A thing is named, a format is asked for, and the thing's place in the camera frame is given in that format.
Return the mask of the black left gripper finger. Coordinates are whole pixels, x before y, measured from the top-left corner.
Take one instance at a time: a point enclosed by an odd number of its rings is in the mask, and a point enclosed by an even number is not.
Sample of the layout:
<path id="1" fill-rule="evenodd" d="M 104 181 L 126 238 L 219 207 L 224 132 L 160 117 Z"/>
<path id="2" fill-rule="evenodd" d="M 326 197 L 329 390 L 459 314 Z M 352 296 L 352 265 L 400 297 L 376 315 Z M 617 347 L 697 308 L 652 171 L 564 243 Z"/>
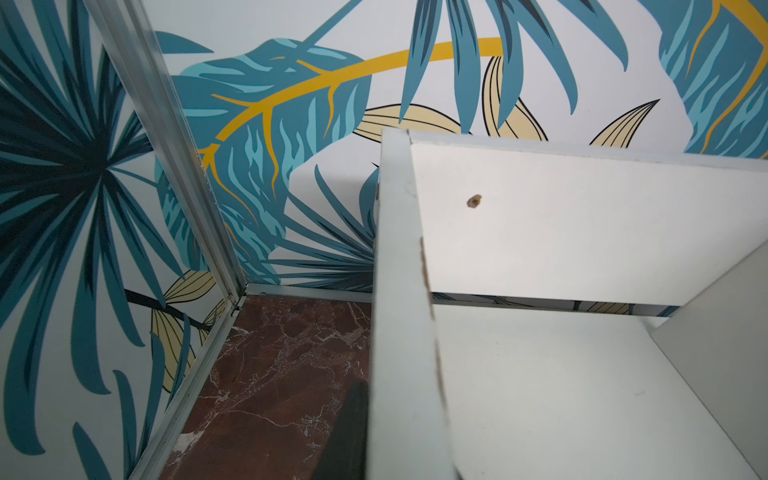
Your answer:
<path id="1" fill-rule="evenodd" d="M 356 381 L 348 390 L 312 480 L 363 480 L 366 471 L 369 385 Z"/>

